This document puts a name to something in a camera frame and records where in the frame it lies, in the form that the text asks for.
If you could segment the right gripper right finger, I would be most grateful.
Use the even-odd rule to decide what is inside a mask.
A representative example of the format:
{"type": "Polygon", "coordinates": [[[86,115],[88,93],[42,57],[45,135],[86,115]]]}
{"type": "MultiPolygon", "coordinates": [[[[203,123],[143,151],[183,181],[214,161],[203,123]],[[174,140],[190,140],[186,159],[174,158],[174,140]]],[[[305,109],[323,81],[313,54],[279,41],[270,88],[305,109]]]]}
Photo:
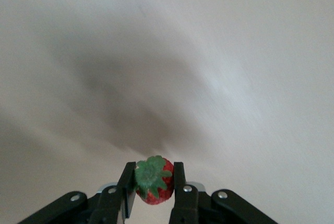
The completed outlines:
{"type": "Polygon", "coordinates": [[[186,182],[182,162],[174,163],[174,192],[169,223],[276,223],[231,190],[208,195],[202,184],[186,182]]]}

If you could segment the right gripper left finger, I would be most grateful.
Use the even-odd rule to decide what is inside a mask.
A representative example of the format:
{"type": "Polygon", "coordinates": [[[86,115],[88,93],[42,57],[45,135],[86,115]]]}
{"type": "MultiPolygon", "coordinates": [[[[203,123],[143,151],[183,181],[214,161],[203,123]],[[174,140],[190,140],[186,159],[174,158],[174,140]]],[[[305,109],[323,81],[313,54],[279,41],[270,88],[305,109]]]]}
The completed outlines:
{"type": "Polygon", "coordinates": [[[88,198],[80,191],[59,197],[20,223],[124,223],[134,203],[134,169],[128,162],[118,182],[101,186],[88,198]]]}

